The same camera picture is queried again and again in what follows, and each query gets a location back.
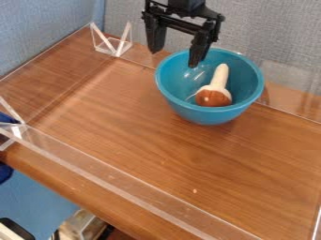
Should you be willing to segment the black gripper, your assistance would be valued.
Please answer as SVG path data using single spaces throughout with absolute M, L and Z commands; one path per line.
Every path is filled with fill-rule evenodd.
M 158 53 L 166 42 L 167 28 L 194 35 L 190 46 L 188 67 L 195 68 L 204 59 L 208 47 L 218 40 L 222 13 L 208 8 L 207 0 L 144 0 L 142 19 L 146 24 L 151 53 Z

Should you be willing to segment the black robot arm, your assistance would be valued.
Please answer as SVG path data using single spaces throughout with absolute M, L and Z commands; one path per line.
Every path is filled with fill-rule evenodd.
M 224 16 L 206 6 L 206 0 L 144 1 L 142 20 L 151 53 L 164 48 L 167 29 L 192 35 L 188 67 L 195 68 L 204 60 L 212 42 L 218 41 Z

